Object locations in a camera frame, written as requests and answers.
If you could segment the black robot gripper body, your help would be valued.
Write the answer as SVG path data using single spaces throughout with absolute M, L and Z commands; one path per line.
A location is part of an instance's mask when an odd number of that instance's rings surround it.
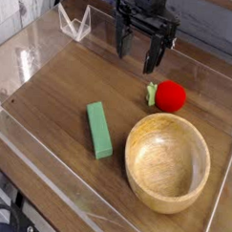
M 163 36 L 164 47 L 172 49 L 180 20 L 167 7 L 167 0 L 116 0 L 116 34 L 118 39 L 135 27 L 152 36 Z

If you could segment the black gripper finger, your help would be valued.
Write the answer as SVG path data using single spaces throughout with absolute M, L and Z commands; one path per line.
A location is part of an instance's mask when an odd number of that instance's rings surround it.
M 151 74 L 155 67 L 159 65 L 165 52 L 164 37 L 160 34 L 154 34 L 151 37 L 150 50 L 146 53 L 144 69 L 145 74 Z
M 118 12 L 116 14 L 116 52 L 123 58 L 132 48 L 133 31 L 130 19 Z

